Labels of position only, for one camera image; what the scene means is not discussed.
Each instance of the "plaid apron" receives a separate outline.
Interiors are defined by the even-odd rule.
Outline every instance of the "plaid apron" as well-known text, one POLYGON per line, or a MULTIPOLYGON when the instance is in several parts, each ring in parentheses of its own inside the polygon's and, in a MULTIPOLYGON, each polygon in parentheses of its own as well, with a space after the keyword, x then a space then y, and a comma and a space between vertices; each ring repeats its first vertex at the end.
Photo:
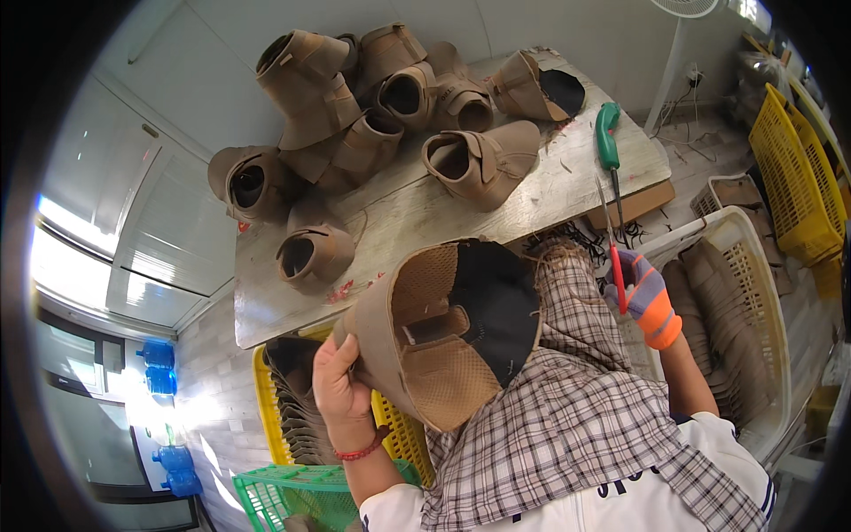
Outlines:
POLYGON ((683 443, 667 385, 630 373, 587 253, 551 238, 534 255, 540 345, 465 426, 426 429, 436 480, 421 528, 469 530, 655 466, 709 530, 766 529, 733 480, 683 443))

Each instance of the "bracelet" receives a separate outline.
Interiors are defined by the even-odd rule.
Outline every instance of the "bracelet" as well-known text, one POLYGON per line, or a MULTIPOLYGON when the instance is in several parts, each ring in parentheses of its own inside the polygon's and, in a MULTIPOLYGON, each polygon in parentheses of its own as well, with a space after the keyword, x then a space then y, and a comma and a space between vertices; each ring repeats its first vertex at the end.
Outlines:
POLYGON ((364 456, 379 448, 381 446, 381 442, 384 440, 384 438, 387 438, 388 434, 390 434, 390 427, 388 427, 387 425, 382 425, 378 427, 377 431, 375 431, 375 440, 373 440, 373 442, 366 449, 355 451, 353 453, 341 453, 335 449, 334 456, 336 456, 338 460, 345 461, 354 461, 363 458, 364 456))

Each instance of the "green plastic basket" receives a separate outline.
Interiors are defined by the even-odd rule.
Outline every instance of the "green plastic basket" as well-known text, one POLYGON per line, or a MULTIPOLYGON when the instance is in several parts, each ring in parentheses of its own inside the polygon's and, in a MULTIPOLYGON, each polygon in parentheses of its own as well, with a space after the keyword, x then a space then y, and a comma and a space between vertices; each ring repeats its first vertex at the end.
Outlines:
MULTIPOLYGON (((420 474, 407 460, 394 460, 406 483, 419 486, 420 474)), ((233 478, 239 499, 254 530, 284 530, 285 517, 305 514, 319 532, 343 532, 357 519, 343 466, 281 466, 270 464, 233 478)))

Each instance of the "forearm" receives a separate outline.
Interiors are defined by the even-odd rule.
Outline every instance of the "forearm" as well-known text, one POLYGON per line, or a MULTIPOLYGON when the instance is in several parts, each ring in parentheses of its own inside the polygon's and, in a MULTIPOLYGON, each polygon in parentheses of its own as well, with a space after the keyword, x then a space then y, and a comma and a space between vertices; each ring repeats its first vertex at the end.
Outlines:
POLYGON ((718 415, 712 391, 700 373, 682 332, 671 346, 659 351, 659 356, 668 382, 671 412, 685 415, 711 412, 718 415))
MULTIPOLYGON (((371 420, 353 426, 330 426, 328 435, 332 443, 338 442, 334 443, 337 451, 353 453, 366 449, 375 440, 375 426, 371 420)), ((351 498, 358 508, 369 497, 405 482, 383 445, 363 458, 344 460, 343 468, 351 498)))

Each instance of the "fan grille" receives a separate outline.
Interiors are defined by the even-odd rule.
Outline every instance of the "fan grille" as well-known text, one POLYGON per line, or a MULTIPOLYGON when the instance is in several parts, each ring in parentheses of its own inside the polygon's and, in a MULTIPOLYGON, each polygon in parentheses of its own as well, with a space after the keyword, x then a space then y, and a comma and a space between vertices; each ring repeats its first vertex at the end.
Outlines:
POLYGON ((709 14, 718 0, 650 0, 670 14, 687 19, 698 19, 709 14))

